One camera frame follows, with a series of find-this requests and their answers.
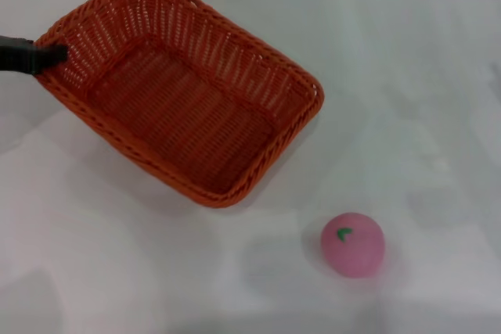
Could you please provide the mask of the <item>orange woven plastic basket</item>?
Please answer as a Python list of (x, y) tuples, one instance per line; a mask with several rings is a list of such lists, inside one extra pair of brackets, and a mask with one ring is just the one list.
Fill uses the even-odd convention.
[(320, 83), (201, 0), (88, 0), (37, 45), (40, 84), (118, 152), (206, 207), (245, 198), (319, 112)]

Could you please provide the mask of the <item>pink toy peach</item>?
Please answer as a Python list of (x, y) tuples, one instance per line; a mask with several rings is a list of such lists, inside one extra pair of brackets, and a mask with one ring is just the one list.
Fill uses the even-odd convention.
[(331, 219), (320, 234), (326, 262), (348, 278), (374, 276), (384, 260), (385, 238), (374, 219), (359, 213), (344, 213)]

